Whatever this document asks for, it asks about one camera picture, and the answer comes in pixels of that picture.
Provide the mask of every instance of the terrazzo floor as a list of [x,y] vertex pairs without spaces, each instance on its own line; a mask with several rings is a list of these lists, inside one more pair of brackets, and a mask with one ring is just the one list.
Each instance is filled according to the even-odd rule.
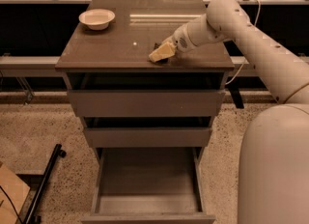
[[[275,103],[268,92],[242,93],[245,108],[229,95],[214,121],[200,169],[206,209],[215,224],[237,223],[238,168],[242,135],[258,113]],[[0,160],[17,174],[42,174],[55,144],[67,152],[49,180],[37,214],[42,224],[80,223],[89,214],[98,162],[65,92],[36,93],[24,105],[23,93],[0,93]]]

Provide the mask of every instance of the yellow sponge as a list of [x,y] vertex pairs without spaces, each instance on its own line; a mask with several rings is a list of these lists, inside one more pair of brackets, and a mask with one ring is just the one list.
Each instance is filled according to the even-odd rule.
[[149,58],[152,62],[157,62],[162,59],[166,59],[174,56],[176,53],[176,47],[171,42],[164,42],[158,49],[154,50]]

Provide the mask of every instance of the black metal frame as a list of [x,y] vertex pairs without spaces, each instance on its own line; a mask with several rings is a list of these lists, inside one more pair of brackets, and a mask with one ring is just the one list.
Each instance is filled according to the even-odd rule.
[[39,224],[41,223],[41,217],[35,216],[35,212],[37,210],[37,207],[40,203],[40,200],[42,198],[43,192],[46,189],[49,177],[51,175],[51,172],[53,170],[53,167],[57,161],[58,156],[65,157],[66,152],[61,150],[62,145],[56,144],[54,151],[48,161],[48,164],[45,168],[44,174],[42,175],[42,179],[40,181],[40,184],[38,186],[38,190],[36,191],[36,194],[31,202],[31,205],[26,213],[26,216],[24,218],[23,224]]

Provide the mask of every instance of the countertop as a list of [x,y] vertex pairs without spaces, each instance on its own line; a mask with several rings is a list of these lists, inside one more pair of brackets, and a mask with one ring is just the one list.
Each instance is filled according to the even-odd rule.
[[202,0],[93,0],[116,18],[102,31],[79,23],[56,64],[60,71],[228,71],[234,65],[222,42],[154,64],[148,55],[174,31],[206,11]]

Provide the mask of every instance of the white bowl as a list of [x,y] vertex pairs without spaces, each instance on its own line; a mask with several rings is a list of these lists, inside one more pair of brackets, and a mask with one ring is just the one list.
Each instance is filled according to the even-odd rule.
[[84,12],[79,16],[79,21],[92,30],[103,30],[109,22],[115,18],[115,14],[108,10],[94,9]]

